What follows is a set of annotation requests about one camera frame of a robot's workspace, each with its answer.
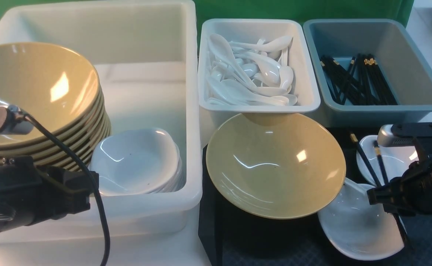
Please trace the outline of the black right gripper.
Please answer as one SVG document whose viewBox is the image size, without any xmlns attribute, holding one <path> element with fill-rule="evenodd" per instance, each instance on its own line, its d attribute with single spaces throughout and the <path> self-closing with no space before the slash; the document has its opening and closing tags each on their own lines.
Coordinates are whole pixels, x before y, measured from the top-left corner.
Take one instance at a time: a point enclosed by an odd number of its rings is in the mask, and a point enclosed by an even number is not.
<svg viewBox="0 0 432 266">
<path fill-rule="evenodd" d="M 432 215 L 432 158 L 412 163 L 401 177 L 367 191 L 371 205 L 402 216 Z"/>
</svg>

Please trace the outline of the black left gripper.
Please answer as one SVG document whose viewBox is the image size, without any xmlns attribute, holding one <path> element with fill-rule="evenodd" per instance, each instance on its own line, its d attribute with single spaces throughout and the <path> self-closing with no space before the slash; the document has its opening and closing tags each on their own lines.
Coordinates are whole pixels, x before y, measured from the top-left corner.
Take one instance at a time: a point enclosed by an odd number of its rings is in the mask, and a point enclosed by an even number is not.
<svg viewBox="0 0 432 266">
<path fill-rule="evenodd" d="M 0 192 L 0 233 L 90 209 L 91 180 L 98 182 L 98 173 L 35 166 L 28 158 L 7 166 L 14 167 L 17 185 Z"/>
</svg>

